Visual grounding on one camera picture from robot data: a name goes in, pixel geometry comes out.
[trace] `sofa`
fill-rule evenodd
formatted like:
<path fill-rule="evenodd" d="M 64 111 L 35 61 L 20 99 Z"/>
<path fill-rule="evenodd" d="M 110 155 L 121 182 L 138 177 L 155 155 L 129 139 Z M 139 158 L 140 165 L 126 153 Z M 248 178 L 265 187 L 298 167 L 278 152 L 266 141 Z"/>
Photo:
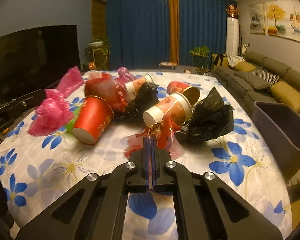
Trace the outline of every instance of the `sofa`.
<path fill-rule="evenodd" d="M 300 93 L 300 73 L 288 65 L 253 51 L 246 53 L 245 60 L 259 69 L 279 75 L 280 81 L 285 81 Z M 214 63 L 212 62 L 212 76 L 230 92 L 250 117 L 253 115 L 255 101 L 277 102 L 269 91 L 256 91 L 245 80 L 237 76 L 236 71 L 229 67 L 226 57 L 223 58 L 221 64 L 219 61 L 218 65 L 221 66 Z"/>

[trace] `tree painting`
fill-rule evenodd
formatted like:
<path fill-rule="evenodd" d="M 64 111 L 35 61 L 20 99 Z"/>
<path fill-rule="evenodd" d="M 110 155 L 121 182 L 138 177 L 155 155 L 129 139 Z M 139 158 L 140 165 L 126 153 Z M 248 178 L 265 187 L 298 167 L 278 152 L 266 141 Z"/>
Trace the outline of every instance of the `tree painting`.
<path fill-rule="evenodd" d="M 286 16 L 286 12 L 276 4 L 271 4 L 268 7 L 268 18 L 274 19 L 274 25 L 277 26 L 277 21 L 282 20 Z"/>

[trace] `metal screw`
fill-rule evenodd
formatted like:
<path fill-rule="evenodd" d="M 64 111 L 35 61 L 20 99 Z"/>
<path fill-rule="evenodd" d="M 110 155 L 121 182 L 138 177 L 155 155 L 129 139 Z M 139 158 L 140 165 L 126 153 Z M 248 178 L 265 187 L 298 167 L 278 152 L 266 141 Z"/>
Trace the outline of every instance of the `metal screw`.
<path fill-rule="evenodd" d="M 168 168 L 174 168 L 175 166 L 177 166 L 177 164 L 176 164 L 175 162 L 173 162 L 173 161 L 168 161 L 168 162 L 166 163 L 166 166 L 167 166 Z"/>
<path fill-rule="evenodd" d="M 212 172 L 207 172 L 204 174 L 205 178 L 208 180 L 212 180 L 215 178 L 214 174 Z"/>
<path fill-rule="evenodd" d="M 136 166 L 136 164 L 133 163 L 133 162 L 128 162 L 128 163 L 126 163 L 126 168 L 127 168 L 127 169 L 133 169 L 135 166 Z"/>
<path fill-rule="evenodd" d="M 97 178 L 98 178 L 98 174 L 96 173 L 90 173 L 88 176 L 87 176 L 88 180 L 90 181 L 95 181 Z"/>

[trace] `gray trash bin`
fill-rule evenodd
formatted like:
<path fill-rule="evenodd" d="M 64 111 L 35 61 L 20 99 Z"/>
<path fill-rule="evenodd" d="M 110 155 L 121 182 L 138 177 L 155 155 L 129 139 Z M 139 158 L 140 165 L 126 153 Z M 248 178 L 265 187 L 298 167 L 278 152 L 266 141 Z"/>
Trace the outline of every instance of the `gray trash bin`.
<path fill-rule="evenodd" d="M 252 120 L 288 182 L 300 169 L 300 115 L 286 104 L 255 102 Z"/>

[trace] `flat screen tv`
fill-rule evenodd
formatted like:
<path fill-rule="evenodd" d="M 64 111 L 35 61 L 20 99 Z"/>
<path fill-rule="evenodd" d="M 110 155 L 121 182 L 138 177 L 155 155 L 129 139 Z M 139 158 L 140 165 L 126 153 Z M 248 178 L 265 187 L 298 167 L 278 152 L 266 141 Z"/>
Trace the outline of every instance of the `flat screen tv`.
<path fill-rule="evenodd" d="M 0 37 L 0 101 L 56 84 L 80 65 L 76 25 L 23 30 Z"/>

